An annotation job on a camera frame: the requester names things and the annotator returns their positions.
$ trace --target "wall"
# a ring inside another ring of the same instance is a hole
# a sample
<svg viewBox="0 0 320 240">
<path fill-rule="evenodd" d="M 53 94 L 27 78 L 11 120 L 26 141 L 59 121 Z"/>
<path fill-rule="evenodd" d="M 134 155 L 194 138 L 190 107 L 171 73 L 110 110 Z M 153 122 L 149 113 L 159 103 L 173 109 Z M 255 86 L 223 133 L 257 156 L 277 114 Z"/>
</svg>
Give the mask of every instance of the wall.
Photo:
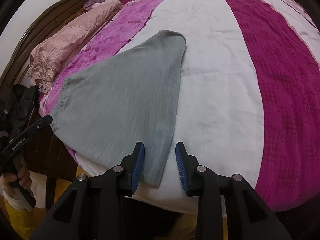
<svg viewBox="0 0 320 240">
<path fill-rule="evenodd" d="M 25 31 L 38 16 L 58 1 L 60 0 L 25 0 L 19 7 L 0 36 L 0 75 Z"/>
</svg>

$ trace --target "wooden furniture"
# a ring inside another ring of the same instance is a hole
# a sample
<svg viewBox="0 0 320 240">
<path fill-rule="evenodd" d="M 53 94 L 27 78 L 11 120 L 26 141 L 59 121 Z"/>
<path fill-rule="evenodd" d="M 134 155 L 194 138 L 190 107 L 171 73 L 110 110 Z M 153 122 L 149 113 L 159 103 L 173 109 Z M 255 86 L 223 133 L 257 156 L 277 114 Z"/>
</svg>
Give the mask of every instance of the wooden furniture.
<svg viewBox="0 0 320 240">
<path fill-rule="evenodd" d="M 61 0 L 50 6 L 28 28 L 19 41 L 8 65 L 0 77 L 0 99 L 7 101 L 11 88 L 20 83 L 28 70 L 30 52 L 42 41 L 59 31 L 64 25 L 84 13 L 88 0 Z M 29 123 L 40 118 L 33 111 Z M 24 148 L 24 157 L 29 170 L 49 178 L 72 181 L 76 175 L 77 163 L 70 156 L 63 143 L 45 128 L 30 140 Z"/>
</svg>

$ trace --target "ruffled pillowcase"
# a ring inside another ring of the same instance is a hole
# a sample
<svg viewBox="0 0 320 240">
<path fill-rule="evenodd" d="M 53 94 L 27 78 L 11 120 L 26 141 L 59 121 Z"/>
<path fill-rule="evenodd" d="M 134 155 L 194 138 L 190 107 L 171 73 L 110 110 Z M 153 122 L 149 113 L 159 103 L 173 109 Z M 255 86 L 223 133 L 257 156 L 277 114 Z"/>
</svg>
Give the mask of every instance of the ruffled pillowcase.
<svg viewBox="0 0 320 240">
<path fill-rule="evenodd" d="M 106 3 L 80 15 L 56 34 L 41 42 L 30 53 L 28 78 L 48 93 L 61 63 L 94 32 L 115 10 L 120 10 L 119 1 Z"/>
</svg>

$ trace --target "hand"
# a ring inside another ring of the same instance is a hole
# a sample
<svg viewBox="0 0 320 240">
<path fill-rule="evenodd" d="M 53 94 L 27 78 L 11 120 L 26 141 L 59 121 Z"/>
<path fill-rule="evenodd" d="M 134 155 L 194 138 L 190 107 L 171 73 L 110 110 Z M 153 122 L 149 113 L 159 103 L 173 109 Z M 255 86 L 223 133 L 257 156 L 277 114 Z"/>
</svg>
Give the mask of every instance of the hand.
<svg viewBox="0 0 320 240">
<path fill-rule="evenodd" d="M 20 186 L 22 186 L 24 189 L 28 189 L 31 187 L 32 180 L 30 178 L 30 172 L 27 169 L 27 166 L 24 161 L 22 161 L 22 167 L 20 171 L 18 172 L 18 176 L 12 173 L 4 173 L 3 176 L 1 177 L 1 182 L 4 191 L 6 194 L 14 199 L 19 199 L 16 196 L 15 191 L 13 190 L 12 187 L 10 187 L 9 182 L 15 182 L 17 179 L 20 179 Z"/>
</svg>

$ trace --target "white stripe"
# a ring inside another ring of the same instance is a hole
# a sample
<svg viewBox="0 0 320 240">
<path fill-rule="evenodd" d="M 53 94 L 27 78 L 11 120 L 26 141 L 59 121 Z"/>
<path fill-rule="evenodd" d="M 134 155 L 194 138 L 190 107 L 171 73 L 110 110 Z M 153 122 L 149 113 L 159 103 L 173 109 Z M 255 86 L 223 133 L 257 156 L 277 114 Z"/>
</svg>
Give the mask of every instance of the white stripe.
<svg viewBox="0 0 320 240">
<path fill-rule="evenodd" d="M 303 17 L 294 8 L 287 5 L 282 0 L 262 0 L 265 3 L 270 4 L 275 11 L 280 13 L 288 22 L 288 25 L 295 31 L 302 41 L 309 47 L 314 59 L 320 62 L 320 35 L 314 23 Z"/>
<path fill-rule="evenodd" d="M 263 152 L 263 109 L 255 68 L 225 0 L 164 0 L 120 52 L 160 30 L 182 33 L 184 54 L 176 127 L 158 189 L 139 183 L 135 198 L 195 213 L 197 198 L 181 189 L 175 144 L 217 174 L 239 173 L 255 187 Z"/>
</svg>

